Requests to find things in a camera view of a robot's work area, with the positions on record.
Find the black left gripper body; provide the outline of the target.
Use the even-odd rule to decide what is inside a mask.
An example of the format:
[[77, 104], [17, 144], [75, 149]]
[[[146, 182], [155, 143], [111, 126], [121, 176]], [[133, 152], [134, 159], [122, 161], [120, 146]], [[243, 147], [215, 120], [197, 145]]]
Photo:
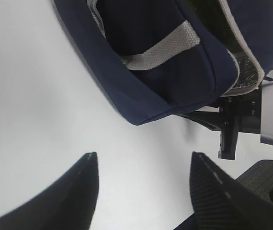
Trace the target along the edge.
[[273, 160], [261, 160], [255, 163], [236, 181], [257, 197], [273, 205]]

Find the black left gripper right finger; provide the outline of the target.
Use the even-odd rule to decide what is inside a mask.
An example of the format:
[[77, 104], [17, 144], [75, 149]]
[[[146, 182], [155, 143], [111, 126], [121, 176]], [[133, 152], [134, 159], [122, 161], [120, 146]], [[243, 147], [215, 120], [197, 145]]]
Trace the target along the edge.
[[192, 153], [189, 189], [194, 213], [178, 230], [273, 230], [273, 205], [204, 153]]

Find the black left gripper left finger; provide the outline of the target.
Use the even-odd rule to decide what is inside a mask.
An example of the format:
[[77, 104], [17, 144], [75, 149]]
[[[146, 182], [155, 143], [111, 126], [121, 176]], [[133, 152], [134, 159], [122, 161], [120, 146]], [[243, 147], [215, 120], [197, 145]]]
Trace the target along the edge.
[[47, 189], [1, 216], [0, 230], [88, 230], [98, 192], [97, 153], [86, 153]]

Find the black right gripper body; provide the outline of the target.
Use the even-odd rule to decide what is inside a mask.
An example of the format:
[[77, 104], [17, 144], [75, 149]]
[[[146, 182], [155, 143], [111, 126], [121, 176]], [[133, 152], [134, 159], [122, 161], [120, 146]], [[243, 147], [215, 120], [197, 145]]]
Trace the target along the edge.
[[182, 117], [220, 132], [218, 157], [235, 159], [239, 133], [259, 134], [261, 126], [261, 91], [218, 99], [212, 104], [217, 112], [195, 111]]

